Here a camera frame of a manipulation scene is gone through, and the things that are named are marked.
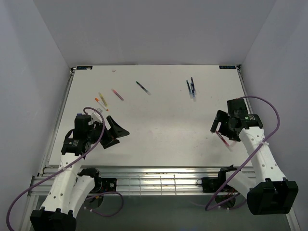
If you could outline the red pen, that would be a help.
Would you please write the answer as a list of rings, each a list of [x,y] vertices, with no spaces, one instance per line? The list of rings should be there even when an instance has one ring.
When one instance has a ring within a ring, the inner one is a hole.
[[[219,137],[219,139],[224,143],[224,145],[227,147],[229,151],[232,151],[231,145],[223,138],[223,136],[216,130],[215,133]]]

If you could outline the dark blue pen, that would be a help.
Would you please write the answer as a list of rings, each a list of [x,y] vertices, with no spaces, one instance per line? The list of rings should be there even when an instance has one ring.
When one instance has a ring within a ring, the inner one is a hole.
[[[192,98],[193,98],[193,101],[195,102],[196,101],[196,90],[195,90],[195,86],[194,86],[194,81],[193,81],[193,78],[191,77],[191,89],[192,89]]]

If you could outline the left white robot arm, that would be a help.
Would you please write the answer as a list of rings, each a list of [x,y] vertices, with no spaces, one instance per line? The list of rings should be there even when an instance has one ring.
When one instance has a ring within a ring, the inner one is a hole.
[[[65,136],[58,172],[41,207],[30,216],[36,231],[74,231],[77,214],[86,200],[102,201],[108,194],[120,193],[106,188],[107,181],[95,168],[82,169],[86,154],[98,144],[107,149],[119,143],[129,132],[111,116],[103,118],[99,111],[92,115],[77,114],[74,128]]]

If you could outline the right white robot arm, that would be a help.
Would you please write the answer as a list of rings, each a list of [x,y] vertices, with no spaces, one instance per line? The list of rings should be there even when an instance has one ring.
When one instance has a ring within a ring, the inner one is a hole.
[[[298,194],[298,185],[280,170],[268,144],[280,124],[265,136],[260,117],[248,112],[244,97],[228,100],[227,108],[227,112],[217,111],[210,131],[242,142],[248,158],[239,167],[221,169],[218,189],[212,197],[234,188],[245,197],[253,215],[288,214]]]

